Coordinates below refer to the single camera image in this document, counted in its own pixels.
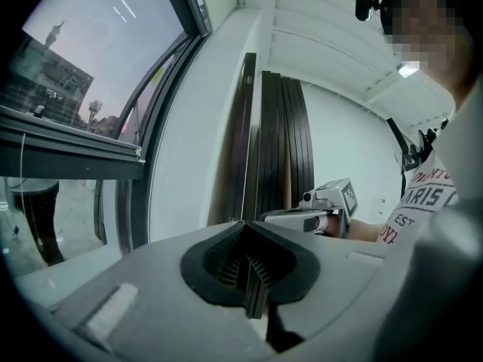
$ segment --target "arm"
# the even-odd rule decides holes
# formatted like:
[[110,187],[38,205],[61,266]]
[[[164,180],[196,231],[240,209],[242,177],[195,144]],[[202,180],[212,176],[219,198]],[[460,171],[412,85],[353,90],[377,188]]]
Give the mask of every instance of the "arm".
[[[349,233],[347,238],[349,240],[372,241],[377,240],[377,236],[383,230],[382,224],[367,224],[356,219],[353,219],[349,225]],[[328,236],[337,236],[339,232],[339,218],[336,216],[328,217],[328,225],[325,229]]]

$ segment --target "ceiling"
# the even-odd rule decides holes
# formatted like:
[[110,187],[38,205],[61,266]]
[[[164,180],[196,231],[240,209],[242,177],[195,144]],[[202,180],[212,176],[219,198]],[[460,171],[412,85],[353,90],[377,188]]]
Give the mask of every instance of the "ceiling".
[[423,73],[403,79],[400,55],[385,43],[379,17],[355,18],[355,0],[244,0],[260,8],[260,68],[343,95],[393,118],[417,141],[450,112],[449,94]]

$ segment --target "ceiling light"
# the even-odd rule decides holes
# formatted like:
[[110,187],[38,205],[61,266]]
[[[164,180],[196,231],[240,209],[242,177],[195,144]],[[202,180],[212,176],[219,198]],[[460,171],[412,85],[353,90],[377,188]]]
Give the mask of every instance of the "ceiling light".
[[404,78],[409,78],[413,75],[416,71],[420,69],[419,62],[407,62],[403,63],[398,67],[399,74]]
[[129,8],[129,5],[127,2],[125,2],[124,0],[121,0],[122,1],[122,4],[124,4],[126,6],[126,8],[128,9],[128,11],[131,13],[131,15],[133,15],[133,18],[136,19],[136,15],[134,14],[133,10],[131,10]]

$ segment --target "sky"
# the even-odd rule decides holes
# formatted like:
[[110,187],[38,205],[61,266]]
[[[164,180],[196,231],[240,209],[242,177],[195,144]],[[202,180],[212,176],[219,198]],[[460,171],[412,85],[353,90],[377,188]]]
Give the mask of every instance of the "sky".
[[119,116],[153,63],[183,32],[169,0],[42,0],[23,26],[45,42],[63,24],[51,50],[94,77],[80,116],[99,100],[97,115]]

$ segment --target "white t-shirt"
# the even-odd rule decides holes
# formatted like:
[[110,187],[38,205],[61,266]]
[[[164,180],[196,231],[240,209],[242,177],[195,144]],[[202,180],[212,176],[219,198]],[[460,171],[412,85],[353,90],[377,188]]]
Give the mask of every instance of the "white t-shirt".
[[403,228],[428,219],[431,213],[457,201],[458,195],[450,175],[435,151],[415,173],[404,196],[379,233],[378,243],[394,243]]

